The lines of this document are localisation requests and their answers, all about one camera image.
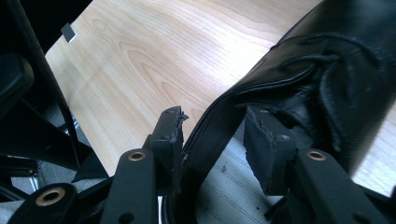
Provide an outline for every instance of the wooden surface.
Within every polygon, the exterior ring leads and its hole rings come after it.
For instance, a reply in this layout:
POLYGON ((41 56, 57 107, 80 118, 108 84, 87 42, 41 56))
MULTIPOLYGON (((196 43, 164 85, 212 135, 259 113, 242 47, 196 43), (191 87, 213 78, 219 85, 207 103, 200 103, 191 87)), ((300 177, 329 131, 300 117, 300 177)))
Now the wooden surface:
MULTIPOLYGON (((61 37, 47 59, 112 175, 119 156, 142 147, 168 107, 181 105, 190 116, 183 126, 187 138, 205 109, 317 3, 94 0, 72 25, 78 37, 70 44, 61 37)), ((395 120, 392 114, 375 142, 375 159, 395 152, 390 150, 395 120)), ((369 162, 357 181, 380 185, 389 194, 395 165, 369 162), (375 167, 386 167, 390 180, 377 175, 367 180, 375 167)))

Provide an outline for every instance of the circular hole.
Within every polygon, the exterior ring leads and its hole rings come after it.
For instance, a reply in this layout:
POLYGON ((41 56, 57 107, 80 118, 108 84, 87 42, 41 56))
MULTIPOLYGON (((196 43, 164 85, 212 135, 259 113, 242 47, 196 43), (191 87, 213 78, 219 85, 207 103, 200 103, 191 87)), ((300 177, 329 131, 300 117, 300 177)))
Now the circular hole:
POLYGON ((64 189, 48 189, 38 196, 38 198, 35 200, 35 204, 38 206, 49 206, 59 202, 64 197, 64 195, 64 189))
POLYGON ((140 160, 145 159, 145 157, 146 157, 146 154, 143 152, 134 152, 134 153, 130 154, 128 158, 130 161, 140 161, 140 160))
POLYGON ((120 224, 128 224, 134 221, 134 215, 131 213, 124 213, 119 217, 120 224))
POLYGON ((360 214, 360 213, 354 213, 353 214, 353 219, 355 219, 355 221, 361 223, 361 224, 370 224, 370 219, 368 219, 367 217, 365 217, 364 215, 360 214))
POLYGON ((59 192, 51 192, 49 194, 47 194, 46 196, 44 196, 43 200, 44 201, 51 201, 56 199, 59 196, 59 192))
POLYGON ((161 140, 169 140, 170 137, 168 135, 163 135, 160 137, 161 140))
POLYGON ((316 151, 309 151, 306 154, 309 158, 311 158, 314 161, 325 161, 326 160, 326 156, 323 155, 320 152, 316 152, 316 151))

